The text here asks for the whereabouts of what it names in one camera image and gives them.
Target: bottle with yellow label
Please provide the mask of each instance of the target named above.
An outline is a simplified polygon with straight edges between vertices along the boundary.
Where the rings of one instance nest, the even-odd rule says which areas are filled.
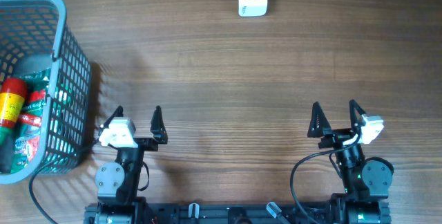
[[[6,136],[11,135],[20,110],[26,99],[28,87],[17,78],[7,79],[0,90],[0,145]]]

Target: gray plastic bin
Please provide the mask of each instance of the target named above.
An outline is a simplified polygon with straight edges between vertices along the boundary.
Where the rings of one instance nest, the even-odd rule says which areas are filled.
[[[0,84],[11,75],[51,67],[37,153],[21,171],[0,174],[0,184],[8,184],[82,148],[91,70],[66,24],[62,0],[0,0],[0,31]],[[78,162],[78,156],[64,158],[44,173],[65,173]]]

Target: wooden tabletop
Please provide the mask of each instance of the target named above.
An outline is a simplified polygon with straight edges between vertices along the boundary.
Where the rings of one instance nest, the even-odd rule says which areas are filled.
[[[442,0],[269,0],[254,18],[238,0],[64,1],[93,63],[88,137],[119,104],[145,136],[163,108],[169,143],[145,155],[148,202],[292,203],[291,168],[318,151],[311,105],[345,128],[355,99],[385,120],[363,149],[395,166],[393,223],[441,222]],[[69,174],[37,179],[44,209],[79,223],[115,154],[96,146]],[[300,167],[295,189],[301,200],[344,190],[327,157]],[[28,180],[0,187],[0,209],[3,223],[47,223]]]

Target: food packet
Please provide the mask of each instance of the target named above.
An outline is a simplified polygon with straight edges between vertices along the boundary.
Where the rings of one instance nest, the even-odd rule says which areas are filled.
[[[22,170],[34,159],[40,143],[40,127],[45,96],[49,87],[50,68],[18,76],[28,85],[28,96],[15,127],[15,151],[11,174]]]

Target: yellow label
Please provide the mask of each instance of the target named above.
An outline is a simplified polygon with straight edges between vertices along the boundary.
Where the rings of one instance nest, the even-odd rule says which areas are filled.
[[[20,95],[14,93],[0,93],[0,118],[16,122],[24,102],[25,99]]]

